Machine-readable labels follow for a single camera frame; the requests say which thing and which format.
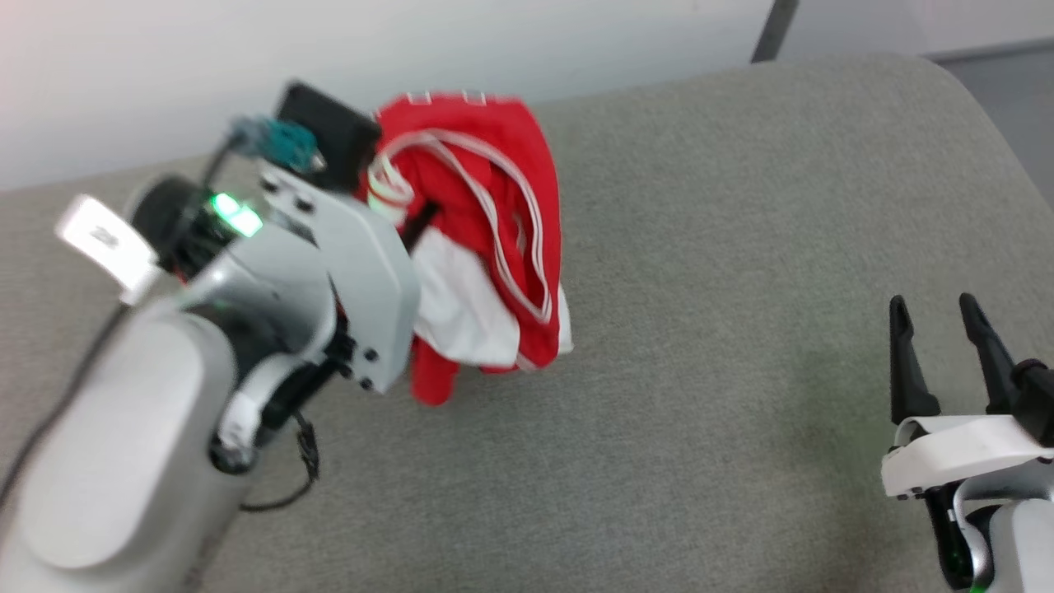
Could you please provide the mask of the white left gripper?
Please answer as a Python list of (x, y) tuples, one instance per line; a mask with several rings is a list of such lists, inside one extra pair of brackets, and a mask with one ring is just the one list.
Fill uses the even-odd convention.
[(351, 195), (315, 187), (267, 162), (259, 173), (276, 185), (268, 205), (311, 232), (357, 345), (352, 374), (387, 393), (409, 363), (419, 308), (419, 281), (407, 250), (417, 248), (438, 205), (408, 217), (401, 239), (387, 218)]

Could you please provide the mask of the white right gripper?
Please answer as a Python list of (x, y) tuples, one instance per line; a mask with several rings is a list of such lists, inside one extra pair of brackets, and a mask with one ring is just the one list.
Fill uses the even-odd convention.
[(968, 341), (985, 376), (989, 414), (941, 414), (912, 345), (906, 300), (900, 294), (892, 297), (889, 386), (891, 421), (898, 427), (880, 472), (889, 497), (1052, 457), (1052, 369), (1038, 359), (1014, 361), (976, 297), (964, 292), (958, 301)]

